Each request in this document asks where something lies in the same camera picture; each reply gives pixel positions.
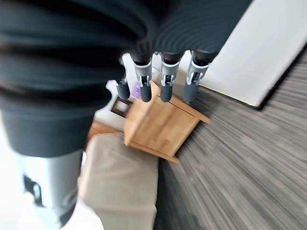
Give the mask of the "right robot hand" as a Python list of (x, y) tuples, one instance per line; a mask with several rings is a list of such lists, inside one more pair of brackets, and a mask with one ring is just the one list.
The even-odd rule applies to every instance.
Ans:
[(111, 99), (109, 81), (129, 97), (121, 63), (130, 54), (151, 99), (152, 56), (162, 59), (168, 102), (190, 51), (184, 100), (250, 6), (249, 0), (3, 0), (0, 3), (0, 110), (18, 153), (22, 186), (40, 219), (59, 230), (77, 203), (82, 154), (94, 114)]

